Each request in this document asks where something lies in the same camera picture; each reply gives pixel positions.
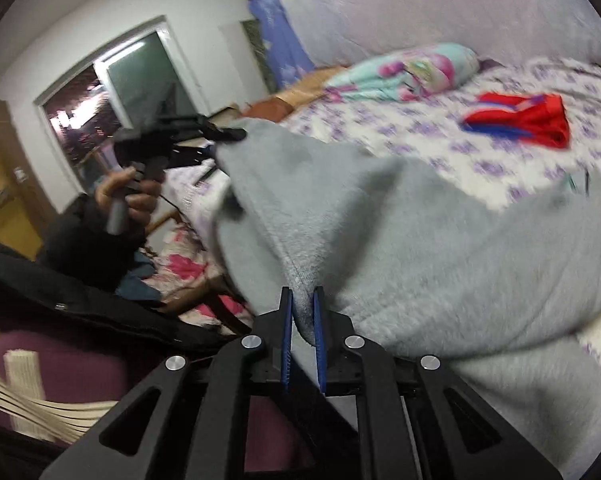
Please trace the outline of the person's left hand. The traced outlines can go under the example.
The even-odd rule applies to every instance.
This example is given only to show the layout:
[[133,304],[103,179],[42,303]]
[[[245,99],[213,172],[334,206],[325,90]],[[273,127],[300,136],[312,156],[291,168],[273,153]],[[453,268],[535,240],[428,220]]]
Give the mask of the person's left hand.
[[94,198],[103,214],[109,214],[114,200],[125,200],[131,220],[148,226],[162,195],[165,172],[153,178],[137,179],[137,170],[127,167],[111,172],[95,189]]

